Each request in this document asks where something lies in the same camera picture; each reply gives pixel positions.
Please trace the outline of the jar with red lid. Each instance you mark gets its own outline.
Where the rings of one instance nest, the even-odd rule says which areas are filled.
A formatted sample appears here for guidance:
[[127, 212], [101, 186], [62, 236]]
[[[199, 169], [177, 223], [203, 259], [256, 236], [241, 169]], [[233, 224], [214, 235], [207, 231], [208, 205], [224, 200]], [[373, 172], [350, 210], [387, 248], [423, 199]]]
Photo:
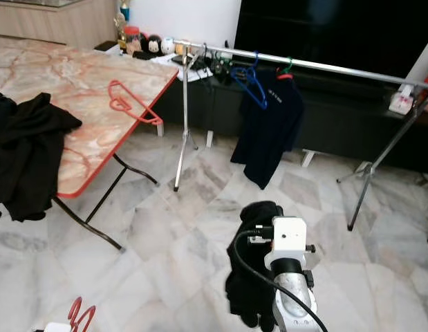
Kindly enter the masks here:
[[137, 26], [125, 26], [123, 28], [124, 50], [128, 56], [141, 53], [143, 50], [143, 35]]

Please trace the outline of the white paper stack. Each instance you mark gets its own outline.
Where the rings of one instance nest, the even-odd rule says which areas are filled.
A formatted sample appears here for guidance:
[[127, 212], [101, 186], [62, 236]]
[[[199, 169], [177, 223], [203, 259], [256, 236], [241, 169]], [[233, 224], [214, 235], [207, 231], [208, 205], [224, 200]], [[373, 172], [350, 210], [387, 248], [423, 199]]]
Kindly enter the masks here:
[[189, 67], [189, 75], [183, 75], [183, 56], [179, 54], [169, 54], [160, 57], [151, 58], [154, 63], [164, 64], [164, 66], [171, 66], [178, 69], [178, 79], [183, 80], [188, 78], [189, 82], [194, 80], [205, 79], [211, 77], [213, 74], [212, 70], [205, 64], [203, 59], [196, 60]]

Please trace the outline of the blue gold ornament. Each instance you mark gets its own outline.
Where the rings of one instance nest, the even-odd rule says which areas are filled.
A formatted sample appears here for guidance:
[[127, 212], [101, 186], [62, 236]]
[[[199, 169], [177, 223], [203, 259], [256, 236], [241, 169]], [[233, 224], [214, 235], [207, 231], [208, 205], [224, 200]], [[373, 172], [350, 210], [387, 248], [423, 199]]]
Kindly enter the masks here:
[[131, 18], [131, 1], [132, 0], [118, 0], [119, 1], [119, 12], [122, 13], [123, 19], [126, 22], [129, 22], [129, 19]]

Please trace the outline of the red plastic hanger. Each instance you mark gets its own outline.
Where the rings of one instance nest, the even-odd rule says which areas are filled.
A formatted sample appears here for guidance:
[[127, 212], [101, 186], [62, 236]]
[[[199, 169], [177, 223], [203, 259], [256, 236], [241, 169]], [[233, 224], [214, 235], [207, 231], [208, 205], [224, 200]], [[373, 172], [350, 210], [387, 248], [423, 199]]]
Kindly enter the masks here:
[[97, 306], [83, 307], [83, 297], [76, 297], [68, 312], [68, 332], [88, 332]]
[[128, 86], [119, 80], [111, 80], [106, 88], [109, 95], [109, 107], [119, 113], [125, 113], [139, 122], [160, 126], [164, 121], [160, 116], [141, 98], [139, 98]]

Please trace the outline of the white duck plush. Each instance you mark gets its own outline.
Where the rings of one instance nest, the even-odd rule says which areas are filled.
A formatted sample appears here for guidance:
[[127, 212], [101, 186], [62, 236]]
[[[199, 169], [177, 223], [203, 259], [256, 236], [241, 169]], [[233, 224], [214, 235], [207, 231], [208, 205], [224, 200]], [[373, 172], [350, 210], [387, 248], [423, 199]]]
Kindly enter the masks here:
[[163, 37], [160, 42], [160, 50], [163, 55], [175, 54], [176, 44], [172, 37]]

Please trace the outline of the black television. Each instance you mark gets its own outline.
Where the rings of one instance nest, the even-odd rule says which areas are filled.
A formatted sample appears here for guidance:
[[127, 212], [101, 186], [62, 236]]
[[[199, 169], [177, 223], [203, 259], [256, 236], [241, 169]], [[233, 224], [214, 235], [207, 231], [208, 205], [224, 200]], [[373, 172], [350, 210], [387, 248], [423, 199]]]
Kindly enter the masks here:
[[406, 77], [428, 44], [428, 0], [242, 0], [235, 48]]

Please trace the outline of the black mouse plush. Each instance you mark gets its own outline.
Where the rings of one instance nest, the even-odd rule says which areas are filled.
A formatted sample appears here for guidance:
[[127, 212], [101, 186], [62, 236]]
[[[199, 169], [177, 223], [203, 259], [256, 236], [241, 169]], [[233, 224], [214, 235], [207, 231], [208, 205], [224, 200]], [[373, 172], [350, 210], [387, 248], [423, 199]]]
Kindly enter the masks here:
[[154, 56], [162, 56], [161, 37], [159, 35], [148, 35], [145, 38], [144, 44], [145, 53], [153, 54]]

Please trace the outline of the green plastic hanger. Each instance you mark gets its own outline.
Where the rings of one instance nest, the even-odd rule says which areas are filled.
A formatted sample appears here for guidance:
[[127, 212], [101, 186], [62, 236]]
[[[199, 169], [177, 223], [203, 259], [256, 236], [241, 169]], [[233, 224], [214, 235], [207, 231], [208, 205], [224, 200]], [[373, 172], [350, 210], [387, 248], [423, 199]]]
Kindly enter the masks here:
[[293, 66], [293, 58], [288, 57], [288, 64], [284, 68], [277, 70], [277, 79], [278, 80], [292, 80], [294, 78], [293, 74], [290, 72]]

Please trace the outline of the navy blue shirt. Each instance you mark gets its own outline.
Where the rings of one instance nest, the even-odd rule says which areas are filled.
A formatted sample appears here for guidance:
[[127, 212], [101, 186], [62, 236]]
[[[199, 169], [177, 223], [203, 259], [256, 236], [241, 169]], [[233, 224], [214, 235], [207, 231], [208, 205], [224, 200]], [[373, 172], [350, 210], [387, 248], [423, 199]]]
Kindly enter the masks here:
[[270, 183], [283, 153], [292, 151], [304, 120], [305, 102], [292, 78], [281, 79], [274, 71], [259, 71], [266, 99], [261, 108], [254, 99], [260, 89], [250, 86], [239, 107], [242, 123], [232, 163], [245, 165], [244, 174], [261, 190]]

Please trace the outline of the blue plastic hanger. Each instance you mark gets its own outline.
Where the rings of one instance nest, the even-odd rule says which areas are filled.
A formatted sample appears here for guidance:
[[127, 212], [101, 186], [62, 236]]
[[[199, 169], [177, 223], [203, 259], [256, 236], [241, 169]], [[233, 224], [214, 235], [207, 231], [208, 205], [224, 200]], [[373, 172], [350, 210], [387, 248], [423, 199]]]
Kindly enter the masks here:
[[260, 80], [258, 80], [256, 73], [256, 66], [258, 66], [259, 60], [259, 53], [258, 51], [255, 51], [254, 63], [252, 63], [251, 66], [246, 67], [233, 66], [232, 69], [230, 69], [230, 78], [232, 78], [234, 82], [238, 83], [240, 88], [246, 92], [246, 95], [248, 95], [248, 97], [258, 105], [258, 107], [266, 109], [268, 107], [266, 93], [260, 83]]

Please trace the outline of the chrome clothes rack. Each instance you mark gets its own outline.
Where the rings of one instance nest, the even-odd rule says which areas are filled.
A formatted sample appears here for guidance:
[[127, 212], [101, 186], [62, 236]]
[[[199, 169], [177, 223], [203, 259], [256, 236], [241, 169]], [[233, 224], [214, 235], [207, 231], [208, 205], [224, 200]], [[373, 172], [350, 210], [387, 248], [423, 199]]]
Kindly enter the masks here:
[[[175, 40], [175, 44], [183, 46], [183, 57], [188, 58], [189, 54], [192, 50], [201, 50], [202, 54], [208, 53], [208, 51], [214, 51], [215, 53], [227, 53], [233, 56], [240, 57], [253, 57], [255, 59], [267, 60], [270, 62], [277, 62], [283, 64], [293, 64], [293, 66], [300, 66], [305, 68], [311, 68], [319, 71], [327, 71], [330, 73], [337, 73], [338, 75], [350, 75], [358, 78], [366, 78], [371, 80], [380, 80], [381, 82], [390, 82], [395, 84], [404, 84], [417, 86], [417, 88], [425, 89], [428, 91], [428, 83], [417, 82], [416, 80], [407, 80], [400, 77], [381, 75], [380, 73], [372, 73], [368, 71], [361, 71], [357, 69], [351, 69], [346, 67], [334, 66], [334, 64], [321, 64], [317, 62], [309, 62], [301, 59], [293, 59], [289, 57], [278, 57], [275, 55], [267, 55], [260, 53], [249, 53], [246, 50], [238, 50], [237, 48], [224, 48], [218, 46], [207, 46], [207, 44], [194, 44], [193, 42], [186, 40]], [[191, 142], [189, 139], [189, 121], [188, 121], [188, 75], [189, 75], [189, 67], [194, 64], [194, 62], [183, 62], [183, 80], [182, 80], [182, 102], [183, 102], [183, 132], [182, 132], [182, 142], [180, 145], [180, 151], [178, 155], [178, 165], [176, 166], [176, 174], [174, 178], [174, 184], [172, 185], [173, 191], [178, 192], [181, 176], [183, 174], [183, 157], [185, 157], [185, 151], [188, 146], [188, 143]], [[389, 152], [393, 149], [400, 139], [404, 136], [404, 134], [412, 127], [413, 123], [416, 123], [416, 120], [419, 117], [428, 111], [428, 95], [423, 98], [421, 101], [415, 102], [410, 113], [404, 117], [404, 123], [402, 127], [397, 130], [397, 133], [393, 135], [393, 138], [388, 143], [386, 147], [379, 153], [377, 159], [373, 161], [371, 164], [366, 165], [365, 168], [362, 168], [360, 174], [364, 178], [364, 184], [362, 186], [362, 191], [360, 191], [359, 199], [357, 200], [355, 206], [355, 212], [353, 213], [352, 219], [347, 222], [346, 229], [348, 231], [353, 231], [355, 229], [355, 224], [360, 215], [360, 208], [362, 208], [366, 193], [368, 192], [369, 186], [371, 186], [373, 176], [379, 165], [384, 161]]]

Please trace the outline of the white tissue pack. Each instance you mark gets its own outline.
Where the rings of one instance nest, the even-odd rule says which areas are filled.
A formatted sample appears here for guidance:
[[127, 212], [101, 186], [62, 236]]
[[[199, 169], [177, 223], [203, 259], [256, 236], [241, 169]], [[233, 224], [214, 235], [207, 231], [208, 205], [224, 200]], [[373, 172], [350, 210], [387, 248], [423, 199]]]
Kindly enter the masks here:
[[409, 84], [403, 84], [400, 86], [399, 91], [395, 92], [391, 96], [389, 111], [391, 113], [397, 113], [400, 115], [407, 115], [415, 104], [415, 97], [413, 92], [415, 87]]

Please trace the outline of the black TV console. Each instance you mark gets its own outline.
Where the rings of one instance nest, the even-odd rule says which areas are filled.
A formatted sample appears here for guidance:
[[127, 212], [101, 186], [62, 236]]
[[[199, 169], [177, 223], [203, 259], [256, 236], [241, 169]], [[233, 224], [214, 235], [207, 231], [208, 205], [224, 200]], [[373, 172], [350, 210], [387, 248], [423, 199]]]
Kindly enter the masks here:
[[[403, 123], [388, 109], [395, 85], [350, 75], [293, 66], [290, 72], [305, 102], [295, 147], [373, 162]], [[192, 129], [217, 136], [240, 134], [239, 105], [245, 91], [216, 78], [188, 84], [188, 121]], [[423, 113], [382, 161], [428, 174], [428, 113]]]

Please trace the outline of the wooden cabinet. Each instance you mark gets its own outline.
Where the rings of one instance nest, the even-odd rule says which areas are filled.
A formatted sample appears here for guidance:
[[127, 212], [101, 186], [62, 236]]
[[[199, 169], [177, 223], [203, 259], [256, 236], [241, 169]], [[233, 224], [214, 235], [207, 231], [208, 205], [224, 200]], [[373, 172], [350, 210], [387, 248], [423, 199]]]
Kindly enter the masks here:
[[116, 0], [0, 0], [0, 36], [95, 48], [115, 40]]

